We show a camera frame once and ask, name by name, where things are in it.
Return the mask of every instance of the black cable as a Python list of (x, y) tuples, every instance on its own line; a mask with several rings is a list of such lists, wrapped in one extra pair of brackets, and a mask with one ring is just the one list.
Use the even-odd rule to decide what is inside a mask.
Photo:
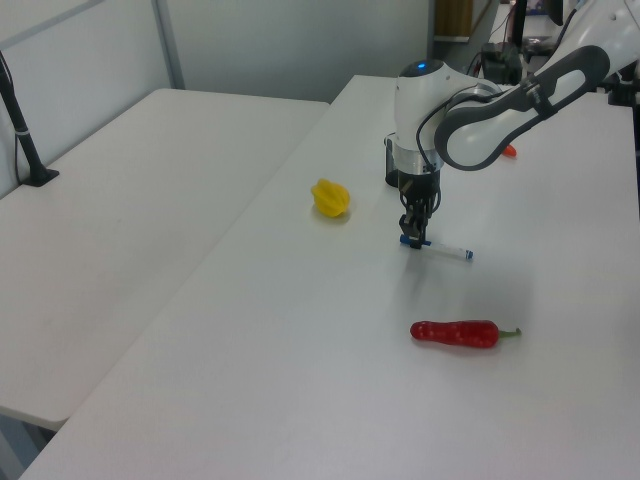
[(16, 182), (18, 182), (18, 186), (22, 185), (22, 180), (20, 180), (20, 174), (18, 173), (18, 134), (15, 134), (15, 148), (13, 150), (13, 171), (16, 175)]
[(509, 24), (504, 26), (504, 35), (502, 36), (502, 52), (504, 53), (504, 44), (507, 43), (507, 30), (509, 30)]
[(440, 184), (438, 183), (438, 199), (436, 200), (436, 206), (431, 210), (431, 214), (433, 215), (440, 208), (440, 202), (442, 201), (442, 190), (440, 190)]
[(449, 107), (453, 108), (453, 107), (455, 107), (457, 105), (460, 105), (461, 103), (465, 103), (465, 102), (489, 103), (491, 100), (493, 100), (495, 98), (498, 98), (498, 97), (501, 97), (505, 93), (507, 93), (506, 90), (502, 91), (502, 92), (498, 92), (498, 93), (493, 93), (491, 95), (485, 95), (485, 96), (478, 95), (478, 94), (473, 94), (473, 95), (469, 95), (467, 97), (459, 98), (455, 102), (453, 101), (453, 98), (451, 98), (450, 99), (451, 105), (449, 105)]
[[(11, 89), (13, 90), (13, 77), (11, 76), (11, 70), (9, 69), (9, 65), (7, 65), (7, 61), (2, 54), (2, 50), (0, 50), (0, 64), (2, 65), (2, 69), (7, 73), (7, 77), (9, 77), (9, 84), (11, 85)], [(18, 173), (18, 134), (14, 135), (14, 149), (13, 149), (13, 171), (16, 176), (16, 182), (18, 182), (18, 186), (22, 185), (22, 180), (20, 180), (20, 174)]]
[(11, 88), (13, 88), (13, 77), (11, 76), (11, 70), (9, 70), (9, 65), (7, 65), (7, 61), (4, 59), (2, 50), (0, 50), (0, 63), (2, 64), (2, 68), (4, 69), (4, 71), (7, 72), (9, 83), (11, 84)]
[(553, 53), (556, 53), (556, 50), (560, 46), (560, 42), (562, 42), (562, 39), (564, 38), (564, 34), (567, 33), (567, 28), (569, 28), (569, 24), (571, 23), (571, 20), (573, 20), (573, 16), (576, 13), (578, 13), (578, 10), (576, 10), (575, 8), (573, 10), (571, 10), (571, 13), (567, 17), (567, 21), (564, 22), (564, 26), (562, 27), (562, 30), (560, 31), (560, 35), (558, 36), (558, 41), (556, 42), (556, 46), (553, 48)]
[(435, 110), (433, 110), (429, 115), (427, 115), (424, 118), (424, 120), (422, 121), (422, 123), (420, 124), (420, 126), (418, 127), (418, 131), (416, 132), (416, 143), (418, 144), (418, 150), (420, 150), (420, 155), (422, 155), (422, 159), (427, 164), (427, 170), (429, 170), (429, 173), (435, 172), (436, 168), (431, 164), (431, 162), (427, 158), (427, 154), (425, 153), (424, 148), (422, 148), (422, 143), (420, 142), (420, 134), (422, 133), (422, 129), (427, 124), (427, 122), (429, 120), (431, 120), (436, 113), (438, 113), (440, 110), (442, 110), (444, 107), (446, 107), (449, 104), (449, 102), (451, 101), (451, 98), (448, 98), (446, 102), (441, 103)]
[(471, 72), (471, 68), (473, 67), (473, 64), (476, 63), (476, 58), (478, 58), (481, 55), (481, 53), (482, 52), (476, 53), (473, 59), (471, 60), (471, 63), (469, 64), (469, 68), (467, 68), (467, 75), (469, 75), (469, 72)]
[(509, 17), (511, 16), (511, 13), (513, 12), (513, 9), (514, 9), (514, 8), (515, 8), (515, 5), (513, 5), (513, 6), (509, 9), (509, 13), (507, 14), (507, 16), (506, 16), (506, 17), (504, 17), (504, 20), (502, 21), (502, 23), (501, 23), (500, 25), (498, 25), (498, 27), (497, 27), (493, 32), (491, 32), (491, 33), (489, 34), (489, 38), (491, 38), (491, 36), (492, 36), (494, 33), (496, 33), (498, 30), (500, 30), (500, 29), (502, 28), (502, 25), (504, 25), (504, 24), (505, 24), (505, 22), (506, 22), (507, 20), (509, 20)]

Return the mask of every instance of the gray wall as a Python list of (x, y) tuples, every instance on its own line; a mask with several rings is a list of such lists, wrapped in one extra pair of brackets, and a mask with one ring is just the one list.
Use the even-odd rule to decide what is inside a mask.
[[(105, 0), (3, 53), (45, 164), (169, 86), (151, 0)], [(0, 197), (14, 187), (13, 126), (0, 103)]]
[(433, 0), (160, 0), (190, 90), (331, 102), (424, 58)]

